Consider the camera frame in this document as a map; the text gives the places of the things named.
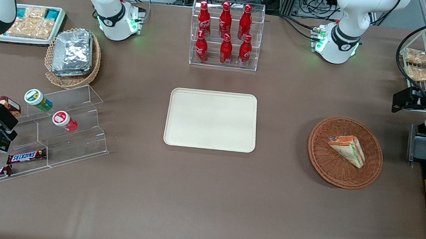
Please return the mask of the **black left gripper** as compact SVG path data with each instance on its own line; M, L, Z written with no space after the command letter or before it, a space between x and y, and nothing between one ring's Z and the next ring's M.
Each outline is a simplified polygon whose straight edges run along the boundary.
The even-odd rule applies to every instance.
M415 87L407 88L407 93L397 92L393 95L391 112L397 113L400 110L426 110L426 92Z

